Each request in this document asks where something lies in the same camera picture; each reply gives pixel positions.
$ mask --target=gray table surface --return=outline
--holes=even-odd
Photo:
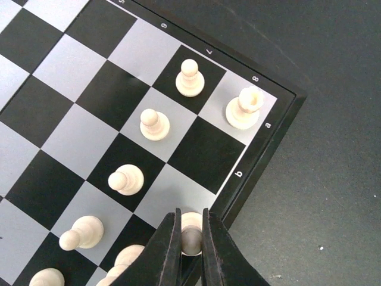
[[[381,285],[381,2],[157,0],[308,92],[230,233],[273,286]]]

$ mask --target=chessboard border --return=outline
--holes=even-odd
[[[123,4],[119,3],[119,0],[111,1],[123,8]],[[241,183],[241,186],[237,189],[235,195],[229,201],[227,207],[222,212],[222,220],[224,225],[229,229],[236,219],[241,208],[245,204],[245,201],[249,197],[250,193],[253,191],[254,186],[257,184],[259,178],[263,174],[263,171],[270,162],[283,137],[285,136],[293,120],[301,109],[304,101],[307,99],[307,93],[290,81],[280,77],[270,69],[265,68],[264,66],[244,56],[240,52],[237,52],[236,50],[214,39],[203,31],[185,22],[184,20],[176,17],[171,12],[161,9],[153,2],[149,0],[132,1],[141,7],[150,10],[150,12],[159,16],[160,18],[164,18],[167,22],[183,30],[184,32],[190,33],[192,36],[200,39],[207,45],[212,46],[222,54],[225,54],[230,58],[234,58],[245,67],[253,70],[253,72],[260,74],[263,78],[270,80],[274,84],[279,85],[281,88],[294,94],[294,99],[289,104],[285,114],[280,119],[280,121],[277,122],[276,129],[271,133],[267,142],[264,143],[265,147],[263,150],[261,150],[259,158],[253,162],[250,173],[246,176],[246,179]],[[226,198],[219,195],[214,202],[214,205],[224,205],[225,202],[223,200],[226,201]],[[182,285],[184,286],[194,286],[199,280],[202,269],[201,259],[199,257],[194,259],[189,268],[190,272],[188,272],[185,277],[183,277]]]

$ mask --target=chessboard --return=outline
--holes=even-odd
[[[65,285],[91,286],[118,253],[145,245],[168,212],[206,207],[231,225],[305,95],[188,24],[130,0],[2,0],[0,6],[0,285],[28,285],[45,268]],[[176,88],[182,63],[201,93]],[[253,126],[229,124],[243,89],[263,95]],[[168,135],[148,140],[146,109]],[[134,195],[110,188],[117,168],[140,168]],[[64,251],[59,238],[96,216],[95,247]],[[184,281],[199,257],[185,257]]]

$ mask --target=white pawn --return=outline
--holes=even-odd
[[[118,277],[120,274],[122,274],[127,268],[129,267],[129,265],[125,265],[125,264],[119,264],[119,265],[115,265],[114,267],[112,267],[108,272],[107,272],[107,275],[106,277]]]
[[[148,140],[164,139],[168,135],[169,129],[169,119],[161,112],[149,108],[140,115],[140,131]]]
[[[115,276],[106,276],[100,280],[95,286],[110,286],[117,279]]]
[[[259,119],[259,109],[262,107],[264,96],[262,91],[250,86],[241,90],[238,97],[232,99],[226,107],[226,119],[234,128],[249,129]]]
[[[37,272],[29,282],[29,286],[64,286],[64,275],[54,268],[46,268]]]
[[[143,172],[131,164],[120,166],[108,177],[108,185],[110,188],[122,195],[136,194],[142,189],[143,184]]]
[[[107,272],[106,277],[100,280],[96,286],[111,285],[138,258],[143,249],[144,246],[134,244],[119,252],[114,267]]]
[[[195,212],[181,215],[182,254],[185,256],[197,256],[201,254],[202,215]]]
[[[176,77],[177,90],[186,97],[195,97],[205,86],[205,79],[198,70],[195,60],[188,58],[181,65],[181,71]]]
[[[92,248],[103,237],[102,222],[95,216],[83,216],[77,219],[71,229],[60,237],[60,247],[70,251],[76,248]]]
[[[144,246],[139,244],[134,244],[126,247],[121,252],[119,252],[117,258],[115,259],[114,266],[117,265],[127,265],[130,266],[141,254]]]

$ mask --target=silver square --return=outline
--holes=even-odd
[[[103,223],[104,235],[96,246],[90,249],[76,249],[99,265],[131,218],[132,212],[90,183],[85,182],[57,220],[51,232],[60,237],[82,216],[95,216]]]
[[[29,0],[24,8],[60,31],[65,31],[89,0]]]
[[[86,179],[117,134],[111,126],[73,104],[42,149]]]
[[[9,192],[39,148],[0,122],[0,195]]]
[[[226,119],[225,110],[230,100],[238,97],[243,88],[252,85],[244,78],[227,71],[198,115],[241,143],[249,145],[273,108],[276,97],[264,91],[264,104],[260,109],[260,117],[256,124],[247,130],[239,130],[231,126]]]
[[[107,275],[107,272],[104,271],[102,268],[95,269],[93,275],[91,276],[89,282],[86,284],[86,286],[94,286],[96,285],[100,280],[105,278]]]
[[[140,131],[140,114],[147,108],[162,112],[169,119],[169,133],[160,141],[150,141]],[[166,162],[180,144],[180,141],[195,119],[196,114],[156,89],[151,88],[135,108],[120,133]]]
[[[21,6],[12,0],[2,0],[0,4],[0,33],[8,26]]]
[[[2,55],[0,55],[0,67],[0,110],[2,110],[29,73]]]
[[[202,213],[210,208],[216,195],[166,164],[134,214],[158,228],[168,212],[178,207],[182,213]]]
[[[64,35],[33,75],[75,102],[105,62],[104,57]]]
[[[179,47],[177,39],[138,19],[108,60],[153,85]]]
[[[7,200],[0,202],[0,277],[13,285],[49,231]]]

